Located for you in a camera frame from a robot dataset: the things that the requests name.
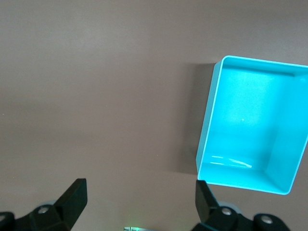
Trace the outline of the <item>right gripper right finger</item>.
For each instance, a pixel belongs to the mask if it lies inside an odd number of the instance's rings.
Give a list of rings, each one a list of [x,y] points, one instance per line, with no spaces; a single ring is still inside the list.
[[[197,180],[195,206],[200,223],[194,231],[288,231],[288,226],[277,216],[258,213],[248,219],[230,206],[219,205],[208,184]]]

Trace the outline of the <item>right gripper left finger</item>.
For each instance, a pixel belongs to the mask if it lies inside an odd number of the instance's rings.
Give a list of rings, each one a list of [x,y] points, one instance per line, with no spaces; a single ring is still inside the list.
[[[52,205],[43,204],[27,215],[15,218],[0,213],[2,231],[70,231],[87,205],[87,180],[76,179]]]

